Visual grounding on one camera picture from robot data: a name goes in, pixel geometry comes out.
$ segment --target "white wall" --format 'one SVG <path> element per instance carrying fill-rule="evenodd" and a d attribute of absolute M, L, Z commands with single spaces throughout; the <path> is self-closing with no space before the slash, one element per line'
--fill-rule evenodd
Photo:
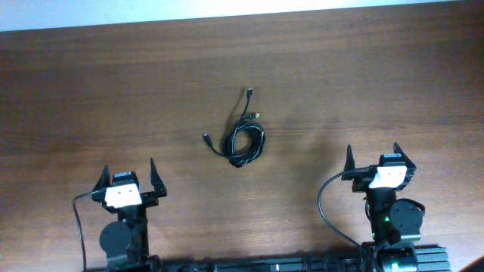
<path fill-rule="evenodd" d="M 448 0 L 0 0 L 0 31 Z"/>

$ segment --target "brown wood surface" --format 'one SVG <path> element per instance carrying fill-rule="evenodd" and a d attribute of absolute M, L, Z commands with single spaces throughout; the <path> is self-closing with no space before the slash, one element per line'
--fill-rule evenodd
<path fill-rule="evenodd" d="M 148 210 L 161 258 L 242 258 L 346 245 L 321 220 L 319 187 L 398 141 L 417 164 L 399 196 L 422 202 L 421 244 L 453 270 L 484 254 L 484 9 L 479 2 L 310 11 L 0 34 L 0 270 L 82 267 L 71 207 L 104 164 L 169 195 Z M 235 168 L 218 143 L 231 111 L 261 113 L 267 142 Z M 328 217 L 371 240 L 350 182 Z M 116 216 L 79 203 L 89 267 Z"/>

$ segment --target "wooden tabletop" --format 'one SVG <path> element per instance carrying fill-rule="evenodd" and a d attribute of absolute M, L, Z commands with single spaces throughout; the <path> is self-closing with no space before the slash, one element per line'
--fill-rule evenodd
<path fill-rule="evenodd" d="M 148 209 L 162 259 L 347 245 L 318 189 L 347 144 L 367 166 L 394 141 L 417 165 L 399 196 L 427 207 L 420 244 L 460 270 L 484 254 L 483 15 L 453 2 L 1 33 L 0 270 L 81 270 L 72 198 L 105 164 L 152 190 L 150 157 L 168 190 Z M 267 141 L 235 168 L 202 133 L 218 148 L 248 86 Z M 358 242 L 371 240 L 363 197 L 350 181 L 323 195 Z M 89 199 L 79 213 L 88 266 L 102 266 L 116 216 Z"/>

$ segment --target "cable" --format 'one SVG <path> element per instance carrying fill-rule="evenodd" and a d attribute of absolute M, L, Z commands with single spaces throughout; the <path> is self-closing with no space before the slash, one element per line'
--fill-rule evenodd
<path fill-rule="evenodd" d="M 84 198 L 86 196 L 91 196 L 96 193 L 102 193 L 104 190 L 96 190 L 92 191 L 89 193 L 83 193 L 82 195 L 76 196 L 73 199 L 73 209 L 74 209 L 74 215 L 76 215 L 76 220 L 77 220 L 77 227 L 79 228 L 79 236 L 81 237 L 81 247 L 82 247 L 82 271 L 86 272 L 87 270 L 87 264 L 85 260 L 85 247 L 84 247 L 84 236 L 82 235 L 82 228 L 81 228 L 81 219 L 79 219 L 79 213 L 77 213 L 77 208 L 76 208 L 76 201 L 78 199 Z"/>
<path fill-rule="evenodd" d="M 249 106 L 250 96 L 252 96 L 251 88 L 247 90 L 247 103 L 244 111 L 242 112 L 239 121 L 235 124 L 234 130 L 225 139 L 225 144 L 222 147 L 222 153 L 213 148 L 212 140 L 207 133 L 203 135 L 203 139 L 205 140 L 206 144 L 213 150 L 215 154 L 228 159 L 233 166 L 238 168 L 258 159 L 262 154 L 265 143 L 264 128 L 258 122 L 246 121 L 247 119 L 252 120 L 259 118 L 258 113 L 251 113 L 248 116 L 245 116 L 247 107 Z M 237 133 L 243 131 L 247 132 L 249 137 L 252 139 L 252 143 L 250 144 L 248 150 L 237 154 L 235 140 Z"/>
<path fill-rule="evenodd" d="M 339 236 L 341 236 L 345 240 L 348 240 L 350 243 L 352 243 L 353 245 L 356 246 L 356 248 L 360 251 L 361 262 L 363 264 L 364 264 L 363 255 L 366 255 L 367 257 L 370 258 L 373 267 L 375 267 L 377 269 L 377 271 L 383 272 L 383 270 L 381 269 L 381 267 L 379 265 L 377 265 L 376 261 L 371 257 L 370 253 L 368 253 L 368 251 L 365 248 L 363 248 L 356 241 L 354 241 L 353 239 L 349 238 L 347 235 L 345 235 L 344 233 L 342 233 L 341 231 L 339 231 L 338 229 L 336 229 L 336 227 L 333 226 L 332 223 L 329 222 L 329 220 L 326 218 L 326 215 L 324 215 L 323 208 L 321 207 L 321 195 L 322 195 L 323 190 L 326 188 L 327 185 L 329 185 L 332 181 L 334 181 L 335 179 L 341 177 L 342 175 L 348 175 L 348 174 L 351 174 L 352 172 L 364 171 L 364 170 L 368 170 L 368 169 L 367 168 L 355 168 L 353 170 L 344 171 L 344 172 L 341 172 L 341 173 L 335 175 L 334 177 L 330 178 L 328 181 L 326 181 L 323 184 L 323 186 L 321 186 L 321 189 L 319 190 L 319 193 L 318 193 L 318 208 L 319 208 L 319 213 L 321 214 L 321 217 L 323 218 L 324 222 L 326 222 L 326 224 L 328 225 L 328 227 L 331 230 L 333 230 L 335 233 L 337 233 Z"/>

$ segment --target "wooden table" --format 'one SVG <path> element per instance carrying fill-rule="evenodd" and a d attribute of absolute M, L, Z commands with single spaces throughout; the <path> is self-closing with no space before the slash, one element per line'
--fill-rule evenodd
<path fill-rule="evenodd" d="M 0 270 L 82 267 L 70 202 L 104 164 L 169 195 L 148 209 L 163 259 L 324 252 L 346 245 L 321 220 L 319 187 L 377 163 L 398 141 L 417 164 L 399 196 L 422 202 L 421 244 L 454 270 L 484 253 L 484 8 L 479 2 L 310 11 L 0 34 Z M 231 112 L 261 113 L 258 161 L 231 166 L 218 143 Z M 323 206 L 371 240 L 362 194 L 332 184 Z M 116 216 L 79 203 L 88 266 Z"/>

